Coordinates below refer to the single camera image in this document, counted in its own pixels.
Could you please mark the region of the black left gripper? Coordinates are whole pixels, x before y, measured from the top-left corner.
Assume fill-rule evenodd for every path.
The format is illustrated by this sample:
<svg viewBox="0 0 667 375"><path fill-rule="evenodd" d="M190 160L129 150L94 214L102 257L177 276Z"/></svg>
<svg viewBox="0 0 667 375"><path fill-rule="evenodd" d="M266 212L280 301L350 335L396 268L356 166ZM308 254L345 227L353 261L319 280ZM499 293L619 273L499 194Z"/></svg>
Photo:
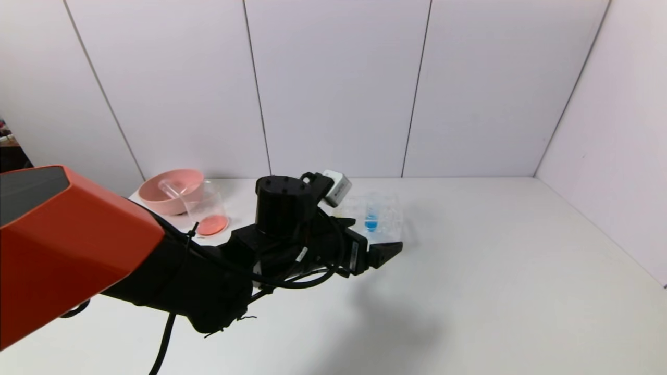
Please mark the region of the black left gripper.
<svg viewBox="0 0 667 375"><path fill-rule="evenodd" d="M368 267L381 268L403 250L403 242L370 244L367 250L368 240L353 230L355 224L354 218L315 217L312 225L313 263L329 268L342 257L341 274L358 276Z"/></svg>

